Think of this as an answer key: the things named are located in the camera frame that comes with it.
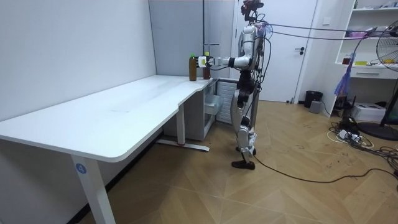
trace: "desk leg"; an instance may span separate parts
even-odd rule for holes
[[[177,118],[177,142],[160,139],[157,141],[157,143],[168,144],[171,146],[187,147],[190,149],[198,149],[198,150],[208,152],[210,150],[209,147],[185,143],[184,104],[181,104],[178,107],[178,112],[176,114],[176,118]]]
[[[72,156],[73,163],[97,224],[115,224],[96,160]]]

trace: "white door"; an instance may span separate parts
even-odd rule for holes
[[[269,24],[282,24],[288,26],[311,27],[317,0],[262,0],[264,7],[258,13],[264,13],[264,18]],[[243,1],[235,3],[236,38],[233,40],[232,57],[237,57],[239,35],[248,22],[240,13]],[[309,36],[310,30],[291,29],[274,26],[275,32]],[[301,48],[307,49],[308,39],[273,34],[271,39],[272,55],[266,78],[262,84],[260,100],[286,102],[295,98],[297,83],[299,82],[305,50],[301,55]],[[264,66],[269,54],[269,45],[266,42]],[[231,78],[239,78],[239,71],[232,69]]]

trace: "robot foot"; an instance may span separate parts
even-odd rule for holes
[[[255,156],[256,154],[257,154],[257,151],[256,151],[256,149],[254,149],[253,150],[253,155]]]
[[[231,165],[235,168],[238,169],[249,169],[249,170],[254,170],[256,168],[256,165],[253,162],[249,162],[247,163],[246,161],[242,160],[242,161],[236,161],[236,162],[232,162]]]

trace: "trash can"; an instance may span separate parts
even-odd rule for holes
[[[312,101],[321,101],[323,93],[319,91],[309,90],[305,92],[304,107],[310,108]]]

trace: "small bottle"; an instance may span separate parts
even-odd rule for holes
[[[349,65],[351,62],[351,55],[346,55],[343,59],[343,65]]]
[[[197,80],[197,60],[195,58],[195,54],[191,54],[191,57],[189,58],[189,80]]]
[[[206,61],[209,59],[209,52],[205,52]],[[203,68],[203,79],[210,79],[210,68]]]

